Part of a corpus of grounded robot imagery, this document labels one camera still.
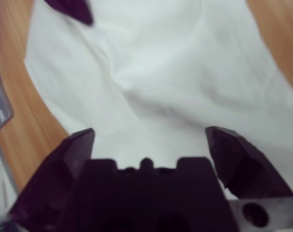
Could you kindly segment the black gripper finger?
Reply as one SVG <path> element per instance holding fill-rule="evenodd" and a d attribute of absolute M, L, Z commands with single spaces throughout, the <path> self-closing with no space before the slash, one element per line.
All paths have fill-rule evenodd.
<path fill-rule="evenodd" d="M 85 25 L 92 25 L 94 19 L 87 0 L 45 0 L 54 10 Z"/>
<path fill-rule="evenodd" d="M 233 130 L 205 129 L 218 178 L 240 199 L 292 197 L 293 191 L 267 157 Z"/>
<path fill-rule="evenodd" d="M 9 212 L 14 222 L 27 230 L 56 228 L 94 140 L 92 128 L 75 132 L 44 159 Z"/>

